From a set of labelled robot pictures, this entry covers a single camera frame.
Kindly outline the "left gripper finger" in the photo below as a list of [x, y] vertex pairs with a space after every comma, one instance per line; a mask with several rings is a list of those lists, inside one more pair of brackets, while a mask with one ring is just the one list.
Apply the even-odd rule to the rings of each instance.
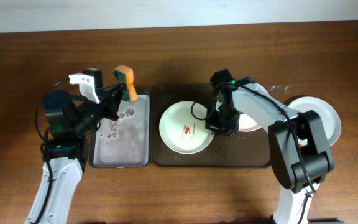
[[99, 89], [100, 95], [123, 95], [126, 91], [126, 84], [119, 83], [117, 85], [106, 86]]
[[126, 97], [126, 89], [125, 88], [115, 88], [112, 91], [112, 107], [118, 108], [121, 100], [125, 97]]

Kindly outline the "green and orange sponge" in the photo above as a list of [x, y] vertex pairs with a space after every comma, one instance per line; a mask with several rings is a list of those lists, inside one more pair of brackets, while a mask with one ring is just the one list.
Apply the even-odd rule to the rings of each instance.
[[125, 91], [122, 96], [123, 101], [136, 101], [137, 92], [134, 87], [134, 71], [125, 65], [119, 65], [113, 71], [113, 75], [117, 78], [119, 84], [125, 84]]

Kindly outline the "pinkish white plate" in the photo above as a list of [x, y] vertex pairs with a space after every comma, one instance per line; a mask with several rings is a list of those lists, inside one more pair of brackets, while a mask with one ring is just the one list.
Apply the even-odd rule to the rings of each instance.
[[260, 128], [267, 131], [269, 126], [269, 115], [264, 109], [269, 106], [263, 102], [260, 95], [269, 97], [268, 91], [259, 83], [248, 83], [241, 85], [232, 94], [234, 107], [240, 112], [239, 131], [252, 132]]

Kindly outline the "cream plate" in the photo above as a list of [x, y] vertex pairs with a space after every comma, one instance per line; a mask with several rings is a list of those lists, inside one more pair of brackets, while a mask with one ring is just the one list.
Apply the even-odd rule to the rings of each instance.
[[192, 101], [180, 101], [169, 106], [159, 122], [159, 133], [165, 145], [180, 154], [196, 154], [207, 148], [213, 140], [205, 122], [195, 119], [206, 114], [206, 108]]

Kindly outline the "pale grey plate front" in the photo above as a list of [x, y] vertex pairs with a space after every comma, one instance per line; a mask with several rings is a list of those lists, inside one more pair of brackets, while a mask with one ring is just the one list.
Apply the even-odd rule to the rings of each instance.
[[341, 120], [329, 103], [320, 98], [304, 96], [293, 100], [288, 107], [303, 113], [309, 110], [317, 112], [322, 119], [329, 145], [332, 146], [337, 142], [341, 135]]

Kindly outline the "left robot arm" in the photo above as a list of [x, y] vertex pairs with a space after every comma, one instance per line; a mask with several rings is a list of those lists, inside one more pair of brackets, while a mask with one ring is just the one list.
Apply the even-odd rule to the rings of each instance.
[[134, 101], [133, 71], [120, 66], [113, 71], [118, 83], [103, 85], [98, 69], [69, 75], [65, 81], [78, 85], [80, 95], [52, 86], [37, 109], [45, 110], [48, 128], [38, 132], [43, 173], [26, 223], [66, 223], [71, 201], [85, 171], [90, 151], [87, 137], [101, 127], [102, 119], [115, 121], [122, 100]]

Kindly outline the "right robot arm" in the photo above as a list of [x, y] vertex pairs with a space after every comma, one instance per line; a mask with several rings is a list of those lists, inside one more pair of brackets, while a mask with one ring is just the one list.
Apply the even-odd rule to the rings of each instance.
[[229, 70], [215, 72], [211, 106], [204, 118], [213, 135], [239, 130], [246, 114], [268, 134], [270, 163], [281, 184], [273, 223], [307, 223], [307, 214], [319, 185], [334, 169], [334, 159], [320, 115], [291, 109], [249, 77], [235, 80]]

